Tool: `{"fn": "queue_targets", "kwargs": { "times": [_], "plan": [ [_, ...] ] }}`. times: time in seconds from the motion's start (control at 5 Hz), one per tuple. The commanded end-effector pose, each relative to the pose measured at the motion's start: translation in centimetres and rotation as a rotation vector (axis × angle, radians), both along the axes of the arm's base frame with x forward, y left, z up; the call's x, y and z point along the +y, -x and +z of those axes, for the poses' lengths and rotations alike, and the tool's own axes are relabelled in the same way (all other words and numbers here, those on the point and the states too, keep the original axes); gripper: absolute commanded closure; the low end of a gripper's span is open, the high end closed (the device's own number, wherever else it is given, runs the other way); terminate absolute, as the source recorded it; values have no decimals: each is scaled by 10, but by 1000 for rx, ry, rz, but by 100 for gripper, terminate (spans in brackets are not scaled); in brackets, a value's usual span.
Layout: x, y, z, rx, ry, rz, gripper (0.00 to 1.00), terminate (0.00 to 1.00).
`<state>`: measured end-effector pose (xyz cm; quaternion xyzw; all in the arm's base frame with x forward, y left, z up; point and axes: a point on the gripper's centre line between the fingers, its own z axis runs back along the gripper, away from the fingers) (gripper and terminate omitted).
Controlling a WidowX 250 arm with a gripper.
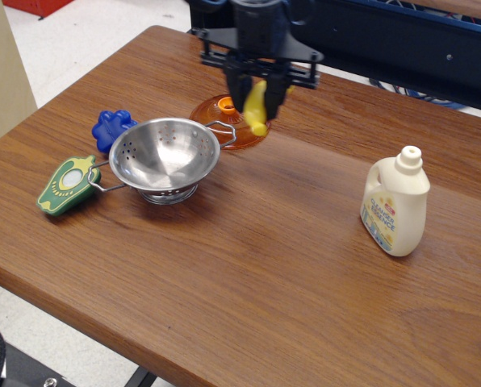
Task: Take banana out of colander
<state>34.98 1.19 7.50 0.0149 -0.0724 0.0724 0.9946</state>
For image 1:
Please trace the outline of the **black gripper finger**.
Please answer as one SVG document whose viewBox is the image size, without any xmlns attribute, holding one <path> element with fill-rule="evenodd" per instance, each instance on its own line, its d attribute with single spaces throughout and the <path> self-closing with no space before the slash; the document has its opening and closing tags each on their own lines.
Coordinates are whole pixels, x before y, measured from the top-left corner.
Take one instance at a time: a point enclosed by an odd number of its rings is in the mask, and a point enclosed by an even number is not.
<svg viewBox="0 0 481 387">
<path fill-rule="evenodd" d="M 224 74 L 233 105 L 237 111 L 243 112 L 245 101 L 252 89 L 252 78 L 241 68 L 233 65 L 226 65 Z"/>
<path fill-rule="evenodd" d="M 275 119 L 278 115 L 279 107 L 284 103 L 287 90 L 291 86 L 290 80 L 282 74 L 271 73 L 266 78 L 266 91 L 264 103 L 266 108 L 266 119 Z"/>
</svg>

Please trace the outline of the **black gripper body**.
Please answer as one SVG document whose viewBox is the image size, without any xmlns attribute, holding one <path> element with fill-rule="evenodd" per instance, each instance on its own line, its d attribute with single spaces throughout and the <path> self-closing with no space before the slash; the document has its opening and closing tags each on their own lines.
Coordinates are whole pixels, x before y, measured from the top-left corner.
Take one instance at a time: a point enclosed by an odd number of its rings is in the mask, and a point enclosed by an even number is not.
<svg viewBox="0 0 481 387">
<path fill-rule="evenodd" d="M 203 41 L 203 63 L 224 71 L 241 68 L 251 77 L 285 75 L 292 85 L 315 89 L 316 65 L 324 56 L 291 34 L 295 21 L 288 1 L 231 1 L 233 26 L 195 27 Z"/>
</svg>

